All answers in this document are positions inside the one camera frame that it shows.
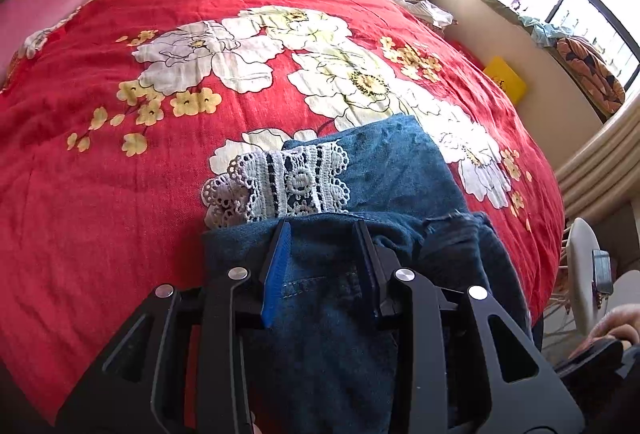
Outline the right hand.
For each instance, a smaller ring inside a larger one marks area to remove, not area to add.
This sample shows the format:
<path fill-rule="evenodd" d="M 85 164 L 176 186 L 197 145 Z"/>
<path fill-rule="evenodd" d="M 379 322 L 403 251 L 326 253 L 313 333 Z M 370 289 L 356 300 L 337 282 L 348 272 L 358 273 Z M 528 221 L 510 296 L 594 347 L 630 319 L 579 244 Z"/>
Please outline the right hand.
<path fill-rule="evenodd" d="M 570 354 L 570 357 L 577 356 L 597 340 L 605 338 L 622 341 L 625 346 L 638 345 L 639 333 L 640 305 L 625 304 L 617 306 L 598 321 L 582 341 L 582 344 Z"/>

